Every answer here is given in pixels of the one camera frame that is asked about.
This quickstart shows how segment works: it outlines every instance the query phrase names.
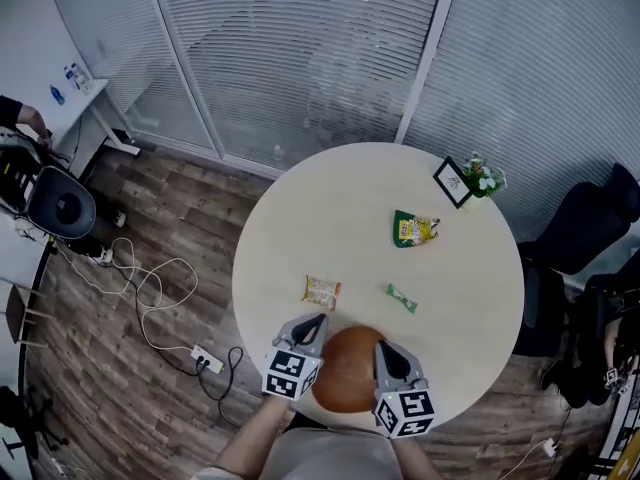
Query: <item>wooden floor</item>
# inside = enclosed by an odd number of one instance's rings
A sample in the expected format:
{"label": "wooden floor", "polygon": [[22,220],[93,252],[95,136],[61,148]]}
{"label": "wooden floor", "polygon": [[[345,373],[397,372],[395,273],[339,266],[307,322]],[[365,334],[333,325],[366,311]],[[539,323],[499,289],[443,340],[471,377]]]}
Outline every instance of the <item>wooden floor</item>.
{"label": "wooden floor", "polygon": [[[241,345],[231,302],[233,256],[242,226],[269,182],[219,166],[197,164],[166,152],[133,159],[115,151],[101,158],[90,184],[118,201],[128,225],[113,233],[135,244],[136,260],[155,266],[182,257],[197,270],[199,285],[182,306],[152,312],[149,337],[163,346],[198,343],[221,359]],[[118,261],[131,261],[117,246]],[[70,256],[80,272],[106,290],[123,285],[114,269]],[[162,272],[166,302],[177,302],[193,279],[184,266]],[[31,337],[48,349],[29,348],[26,377],[54,399],[52,427],[71,443],[53,455],[70,478],[188,479],[207,465],[233,435],[196,379],[173,370],[146,346],[136,321],[133,291],[103,295],[86,284],[59,254],[51,257],[38,309],[57,317]],[[150,284],[141,298],[152,303]],[[193,371],[185,351],[167,352]],[[561,398],[538,390],[548,360],[513,356],[491,390],[473,407],[424,439],[424,448],[446,478],[497,480],[536,443],[560,440],[558,461],[534,451],[512,475],[541,479],[556,471],[576,445],[596,446],[612,403],[565,411]],[[218,394],[226,375],[206,375]],[[225,414],[243,422],[259,405],[260,376],[248,358],[237,371]],[[41,446],[39,478],[58,478],[51,453]]]}

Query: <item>person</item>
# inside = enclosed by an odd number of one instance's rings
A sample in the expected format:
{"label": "person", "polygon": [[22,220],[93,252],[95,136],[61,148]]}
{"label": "person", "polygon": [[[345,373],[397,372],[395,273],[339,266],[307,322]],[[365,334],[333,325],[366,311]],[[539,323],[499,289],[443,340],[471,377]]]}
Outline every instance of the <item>person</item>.
{"label": "person", "polygon": [[192,480],[442,480],[413,438],[328,430],[296,414],[278,436],[289,400],[270,396]]}
{"label": "person", "polygon": [[[591,290],[583,295],[591,297]],[[585,304],[580,315],[578,358],[573,366],[573,347],[569,345],[565,359],[555,361],[542,375],[540,388],[545,391],[555,384],[573,408],[587,402],[603,405],[612,393],[624,388],[630,373],[638,368],[638,333],[640,310],[631,310],[608,322],[603,336],[596,335],[596,304]],[[615,370],[617,381],[607,380]]]}
{"label": "person", "polygon": [[[31,128],[37,134],[38,140],[34,142],[31,137],[21,133],[17,128],[18,124],[24,124]],[[53,156],[55,153],[51,142],[51,132],[47,129],[40,112],[20,101],[0,95],[0,145],[2,143],[15,145],[20,141],[29,141],[44,165],[53,165],[68,172],[68,169]],[[118,210],[104,194],[90,187],[85,188],[93,197],[98,216],[119,228],[124,226],[127,217],[123,212]],[[85,235],[76,240],[63,241],[73,252],[89,256],[101,265],[108,265],[113,259],[113,251],[91,235]]]}

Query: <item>office chair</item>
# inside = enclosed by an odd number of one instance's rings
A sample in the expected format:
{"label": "office chair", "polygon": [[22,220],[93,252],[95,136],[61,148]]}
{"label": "office chair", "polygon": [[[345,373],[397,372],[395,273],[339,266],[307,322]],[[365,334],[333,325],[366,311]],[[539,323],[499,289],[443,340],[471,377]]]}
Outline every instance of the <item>office chair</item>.
{"label": "office chair", "polygon": [[96,222],[87,189],[59,167],[45,165],[28,140],[0,148],[0,204],[65,240],[83,237]]}
{"label": "office chair", "polygon": [[53,400],[46,398],[43,400],[42,406],[38,407],[33,396],[35,393],[35,388],[28,389],[28,402],[25,407],[20,397],[11,389],[7,386],[0,388],[0,423],[13,428],[20,438],[17,443],[7,443],[4,438],[2,439],[11,458],[14,458],[13,450],[24,447],[31,457],[37,459],[37,433],[42,435],[51,451],[56,451],[58,446],[69,444],[67,439],[58,437],[47,426],[46,415],[53,407]]}
{"label": "office chair", "polygon": [[557,353],[570,308],[561,273],[582,270],[638,218],[640,186],[629,171],[615,164],[604,187],[587,182],[573,187],[540,237],[518,245],[525,305],[514,354]]}

